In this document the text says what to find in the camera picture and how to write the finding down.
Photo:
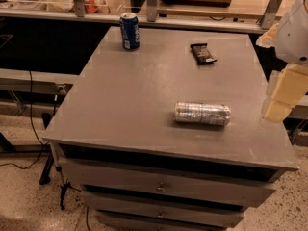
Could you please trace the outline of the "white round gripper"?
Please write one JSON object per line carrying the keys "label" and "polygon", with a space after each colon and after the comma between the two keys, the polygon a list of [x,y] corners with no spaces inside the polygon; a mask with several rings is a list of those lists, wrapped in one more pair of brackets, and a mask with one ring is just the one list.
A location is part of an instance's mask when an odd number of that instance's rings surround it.
{"label": "white round gripper", "polygon": [[258,37],[256,45],[275,46],[277,58],[291,63],[271,73],[262,107],[264,119],[281,122],[308,92],[308,0],[295,0],[279,24]]}

